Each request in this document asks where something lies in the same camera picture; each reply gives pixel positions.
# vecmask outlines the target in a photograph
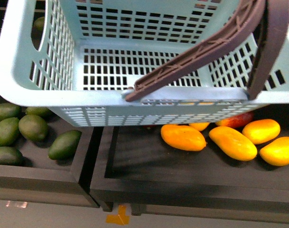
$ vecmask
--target basket handle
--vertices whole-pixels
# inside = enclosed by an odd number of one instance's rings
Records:
[[[258,26],[266,11],[266,1],[277,1],[277,4],[281,5],[279,8],[282,8],[285,12],[287,11],[284,7],[286,4],[281,4],[281,0],[240,0],[235,13],[221,30],[137,80],[135,90],[127,94],[125,100],[128,102],[138,100],[233,51]],[[268,7],[270,6],[276,8],[276,3],[268,4]],[[256,83],[261,81],[254,80],[258,78],[255,73],[252,75],[253,84],[250,88],[257,92],[257,89],[255,89],[257,87]]]
[[[267,0],[261,20],[258,49],[249,74],[247,93],[254,100],[263,90],[269,73],[286,39],[289,25],[289,0]]]

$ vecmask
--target light blue plastic basket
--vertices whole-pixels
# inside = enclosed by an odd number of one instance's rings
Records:
[[[216,122],[289,103],[289,32],[265,90],[248,101],[257,49],[235,51],[136,102],[134,82],[218,31],[238,0],[46,0],[43,38],[31,40],[36,1],[9,0],[0,36],[0,95],[47,106],[74,126]]]

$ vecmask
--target floor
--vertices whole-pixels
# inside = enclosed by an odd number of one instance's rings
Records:
[[[106,223],[107,215],[116,215],[118,205],[113,212],[103,212],[97,208],[83,208],[52,204],[29,203],[25,208],[7,207],[6,200],[0,200],[0,228],[112,228],[122,225]],[[248,221],[233,221],[209,218],[190,218],[165,215],[131,216],[128,204],[126,215],[130,216],[127,227],[130,228],[289,228],[288,224],[274,224]]]

